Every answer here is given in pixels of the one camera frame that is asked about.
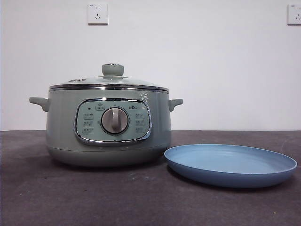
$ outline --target tabletop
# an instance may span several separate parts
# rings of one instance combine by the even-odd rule
[[[1,132],[1,225],[297,226],[301,170],[272,187],[205,185],[164,159],[122,168],[84,168],[51,159],[45,131]],[[301,131],[172,131],[171,146],[231,144],[301,162]]]

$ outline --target slow cooker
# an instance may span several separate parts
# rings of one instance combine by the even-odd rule
[[[183,100],[170,100],[167,88],[123,76],[122,65],[103,65],[102,72],[50,86],[48,98],[29,99],[48,112],[49,154],[88,167],[158,158],[170,145],[170,112]]]

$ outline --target electrical socket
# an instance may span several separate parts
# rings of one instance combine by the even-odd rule
[[[108,4],[88,4],[88,24],[108,24]]]
[[[301,25],[301,4],[287,6],[287,24]]]

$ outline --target lid handle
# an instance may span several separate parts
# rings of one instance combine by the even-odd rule
[[[102,65],[102,72],[104,76],[122,76],[124,67],[119,64],[105,64]]]

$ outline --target blue plate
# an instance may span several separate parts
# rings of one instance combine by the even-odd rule
[[[216,186],[255,188],[288,179],[297,162],[277,152],[236,145],[183,145],[164,152],[182,176]]]

